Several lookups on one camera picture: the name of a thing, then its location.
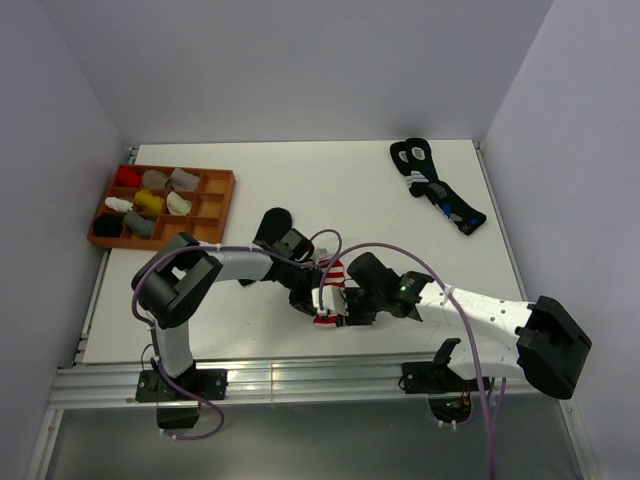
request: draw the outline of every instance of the wooden organizer tray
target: wooden organizer tray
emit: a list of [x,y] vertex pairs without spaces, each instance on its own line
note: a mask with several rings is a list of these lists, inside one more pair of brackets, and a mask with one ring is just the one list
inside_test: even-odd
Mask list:
[[[169,182],[166,190],[151,189],[153,195],[164,199],[161,214],[153,215],[145,213],[141,207],[135,204],[134,197],[136,192],[145,190],[142,185],[140,188],[120,186],[114,175],[106,194],[102,197],[100,208],[96,212],[94,220],[104,214],[124,220],[125,213],[113,211],[104,204],[104,200],[107,197],[118,197],[132,202],[134,204],[133,211],[140,214],[143,218],[153,220],[156,222],[156,226],[151,238],[141,238],[134,235],[126,225],[124,225],[120,238],[115,238],[96,235],[93,231],[93,222],[91,222],[92,226],[87,238],[92,244],[103,248],[160,250],[165,246],[167,241],[180,232],[189,232],[197,240],[203,242],[219,243],[222,241],[224,226],[229,213],[229,205],[231,204],[231,197],[233,196],[233,187],[235,185],[233,171],[156,167],[152,165],[120,165],[120,167],[123,166],[131,167],[140,176],[147,170],[158,170],[167,176],[171,176],[171,172],[173,172],[174,169],[182,168],[185,172],[200,177],[200,182],[195,192],[174,190],[171,182]],[[191,202],[192,206],[189,215],[180,216],[169,213],[167,210],[167,195],[172,191],[175,191],[182,198]]]

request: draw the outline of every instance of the white tabletop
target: white tabletop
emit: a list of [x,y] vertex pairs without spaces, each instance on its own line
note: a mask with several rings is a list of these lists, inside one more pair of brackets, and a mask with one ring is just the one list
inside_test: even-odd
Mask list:
[[[413,198],[389,157],[391,141],[145,145],[142,165],[231,169],[236,187],[224,242],[246,245],[266,210],[288,209],[307,236],[339,230],[345,246],[380,241],[423,258],[445,282],[478,293],[520,299],[496,212],[470,140],[430,142],[438,174],[467,203],[487,215],[470,237],[426,198]],[[333,248],[330,235],[317,245]],[[419,270],[412,260],[377,249],[397,273]],[[154,252],[114,249],[104,274],[85,352],[86,363],[133,362],[149,343],[130,312],[133,275]],[[433,352],[464,332],[379,314],[370,327],[319,330],[288,305],[277,284],[242,288],[215,284],[190,321],[197,359],[262,359]]]

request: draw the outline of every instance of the gray floor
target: gray floor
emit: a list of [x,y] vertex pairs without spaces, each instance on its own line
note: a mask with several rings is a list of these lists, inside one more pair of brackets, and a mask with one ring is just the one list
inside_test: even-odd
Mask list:
[[[486,478],[482,421],[439,430],[425,402],[227,407],[222,432],[198,442],[158,436],[153,409],[67,411],[47,478]],[[497,431],[499,479],[580,478],[555,400],[507,397]]]

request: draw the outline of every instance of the white wall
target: white wall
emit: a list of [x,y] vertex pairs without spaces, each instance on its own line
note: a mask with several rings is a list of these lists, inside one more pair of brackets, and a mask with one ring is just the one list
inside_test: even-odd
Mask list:
[[42,0],[131,143],[484,138],[552,0]]
[[0,2],[0,465],[21,478],[100,253],[86,239],[124,149],[36,0]]
[[640,2],[556,0],[484,146],[531,297],[593,340],[577,390],[607,478],[637,479]]

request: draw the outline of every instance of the yellow cloth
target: yellow cloth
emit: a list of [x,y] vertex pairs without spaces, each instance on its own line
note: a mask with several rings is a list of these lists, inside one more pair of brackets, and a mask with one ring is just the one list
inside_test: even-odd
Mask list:
[[156,197],[149,190],[140,190],[136,193],[136,205],[142,207],[146,212],[159,215],[162,213],[162,197]]

